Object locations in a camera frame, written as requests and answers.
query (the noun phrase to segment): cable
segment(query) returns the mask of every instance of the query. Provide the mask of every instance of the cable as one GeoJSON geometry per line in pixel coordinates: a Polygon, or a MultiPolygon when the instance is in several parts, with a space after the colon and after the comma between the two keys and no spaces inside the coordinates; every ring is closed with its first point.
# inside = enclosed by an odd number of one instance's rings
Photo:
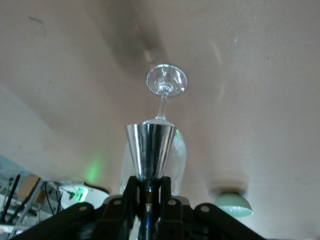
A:
{"type": "Polygon", "coordinates": [[[48,201],[48,204],[49,204],[50,210],[51,210],[51,212],[52,212],[52,215],[54,216],[55,213],[54,213],[54,210],[52,209],[52,206],[51,206],[51,203],[50,203],[50,200],[49,200],[49,197],[48,197],[47,183],[48,183],[47,181],[44,183],[45,197],[46,197],[46,200],[48,201]]]}
{"type": "Polygon", "coordinates": [[[69,200],[71,200],[75,195],[76,195],[76,193],[74,193],[74,192],[72,192],[72,191],[68,191],[68,190],[66,190],[66,189],[64,189],[64,188],[62,188],[62,187],[58,187],[58,189],[59,190],[62,190],[62,191],[65,191],[67,194],[69,194],[70,195],[70,197],[69,197],[69,200]]]}
{"type": "Polygon", "coordinates": [[[58,206],[57,206],[56,212],[55,212],[55,214],[57,214],[57,213],[61,212],[61,197],[60,198],[58,197],[58,190],[55,192],[55,195],[56,195],[56,200],[58,202],[58,206]]]}

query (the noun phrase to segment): black pole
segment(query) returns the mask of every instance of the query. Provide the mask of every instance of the black pole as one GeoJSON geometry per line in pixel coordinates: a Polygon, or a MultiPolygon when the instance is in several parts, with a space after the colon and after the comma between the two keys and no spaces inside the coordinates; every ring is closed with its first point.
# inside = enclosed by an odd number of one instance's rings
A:
{"type": "Polygon", "coordinates": [[[11,224],[14,220],[14,218],[18,215],[18,213],[25,207],[26,203],[29,201],[31,198],[31,195],[34,193],[37,185],[38,185],[39,180],[36,182],[36,184],[33,186],[31,192],[29,195],[25,198],[25,200],[21,203],[21,205],[18,207],[17,210],[14,211],[13,215],[8,219],[7,223],[11,224]]]}
{"type": "Polygon", "coordinates": [[[20,179],[20,175],[17,175],[16,178],[15,178],[15,180],[14,180],[12,189],[11,189],[11,191],[10,191],[8,200],[6,201],[5,206],[4,206],[4,209],[3,209],[3,212],[2,212],[2,214],[1,214],[0,223],[6,222],[5,217],[6,217],[6,214],[7,214],[7,212],[8,212],[8,209],[9,209],[9,206],[10,206],[10,203],[11,203],[11,200],[12,200],[12,198],[14,197],[14,194],[15,194],[15,191],[16,191],[16,188],[17,188],[19,179],[20,179]]]}

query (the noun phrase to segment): metal rod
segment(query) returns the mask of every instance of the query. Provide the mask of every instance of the metal rod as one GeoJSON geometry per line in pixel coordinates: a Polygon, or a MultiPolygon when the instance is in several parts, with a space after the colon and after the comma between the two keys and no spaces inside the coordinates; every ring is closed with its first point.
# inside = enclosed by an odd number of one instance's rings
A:
{"type": "Polygon", "coordinates": [[[1,206],[1,209],[0,209],[0,212],[2,212],[2,209],[4,209],[5,207],[5,204],[6,204],[6,200],[7,200],[7,196],[8,196],[8,192],[9,192],[9,189],[10,189],[10,186],[11,186],[11,183],[12,183],[12,179],[13,178],[10,178],[8,183],[4,186],[8,186],[6,191],[5,191],[5,195],[4,195],[4,199],[3,199],[3,203],[2,203],[2,206],[1,206]]]}
{"type": "Polygon", "coordinates": [[[14,213],[12,214],[12,216],[8,219],[7,223],[12,223],[14,218],[18,215],[18,213],[24,208],[24,206],[26,205],[26,203],[29,201],[31,195],[34,193],[38,182],[40,181],[40,179],[36,182],[36,184],[33,186],[31,192],[29,193],[29,195],[25,198],[25,200],[21,203],[21,205],[17,208],[17,210],[14,211],[14,213]]]}
{"type": "MultiPolygon", "coordinates": [[[[21,224],[22,221],[24,220],[25,216],[26,216],[26,213],[29,211],[29,209],[31,208],[32,206],[32,203],[34,202],[34,199],[36,198],[40,188],[42,187],[42,185],[44,184],[44,181],[42,179],[40,179],[34,189],[34,192],[31,194],[31,197],[29,199],[29,201],[27,202],[25,208],[23,209],[22,213],[21,213],[21,216],[19,217],[19,219],[17,220],[16,224],[21,224]]],[[[17,232],[17,228],[14,227],[12,232],[10,233],[10,235],[8,236],[8,240],[13,238],[15,236],[17,232]]]]}
{"type": "Polygon", "coordinates": [[[6,217],[6,214],[7,214],[7,212],[8,212],[8,209],[9,209],[9,206],[10,206],[10,203],[11,203],[11,200],[12,200],[12,198],[14,197],[14,194],[15,194],[15,191],[16,191],[16,188],[17,188],[19,179],[20,179],[20,175],[17,175],[16,178],[15,178],[15,180],[14,180],[12,189],[11,189],[11,191],[10,191],[8,200],[6,201],[5,206],[4,206],[4,209],[3,209],[3,212],[2,212],[2,214],[1,214],[0,223],[1,223],[1,222],[5,222],[5,217],[6,217]]]}

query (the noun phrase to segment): glass base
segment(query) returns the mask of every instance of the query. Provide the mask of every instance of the glass base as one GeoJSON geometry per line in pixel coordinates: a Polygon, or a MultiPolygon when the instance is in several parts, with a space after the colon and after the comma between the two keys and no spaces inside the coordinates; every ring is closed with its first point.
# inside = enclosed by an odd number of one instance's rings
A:
{"type": "Polygon", "coordinates": [[[188,80],[185,73],[178,67],[160,64],[148,72],[146,84],[154,94],[164,98],[173,98],[187,89],[188,80]]]}

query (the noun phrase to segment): green light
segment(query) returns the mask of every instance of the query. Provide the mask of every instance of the green light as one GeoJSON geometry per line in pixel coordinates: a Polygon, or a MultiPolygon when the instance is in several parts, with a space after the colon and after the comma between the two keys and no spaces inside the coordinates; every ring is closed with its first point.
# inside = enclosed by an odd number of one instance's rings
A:
{"type": "Polygon", "coordinates": [[[178,129],[175,130],[175,135],[179,138],[182,139],[182,135],[178,129]]]}
{"type": "Polygon", "coordinates": [[[79,187],[79,191],[81,192],[80,196],[79,196],[79,203],[83,203],[86,199],[86,196],[88,194],[88,188],[86,187],[79,187]]]}
{"type": "Polygon", "coordinates": [[[102,169],[108,168],[108,153],[105,150],[96,151],[89,158],[89,165],[85,173],[86,180],[93,184],[97,182],[97,178],[101,176],[102,169]]]}

